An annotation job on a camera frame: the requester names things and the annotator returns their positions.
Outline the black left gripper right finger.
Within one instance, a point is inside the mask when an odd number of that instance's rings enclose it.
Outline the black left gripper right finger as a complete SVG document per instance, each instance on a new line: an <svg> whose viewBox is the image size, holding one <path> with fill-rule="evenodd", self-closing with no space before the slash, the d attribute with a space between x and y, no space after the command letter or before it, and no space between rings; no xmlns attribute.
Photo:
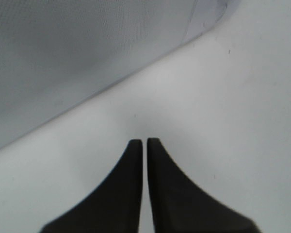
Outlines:
<svg viewBox="0 0 291 233"><path fill-rule="evenodd" d="M158 138L147 140L147 180L157 233L258 233L248 217L192 182Z"/></svg>

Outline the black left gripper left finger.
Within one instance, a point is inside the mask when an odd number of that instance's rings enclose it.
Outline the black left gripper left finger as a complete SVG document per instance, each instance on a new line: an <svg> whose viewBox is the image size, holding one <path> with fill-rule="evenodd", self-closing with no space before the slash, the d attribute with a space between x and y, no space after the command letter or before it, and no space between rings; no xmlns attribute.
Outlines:
<svg viewBox="0 0 291 233"><path fill-rule="evenodd" d="M104 181L72 209L46 224L43 233L136 233L143 187L143 146L129 141Z"/></svg>

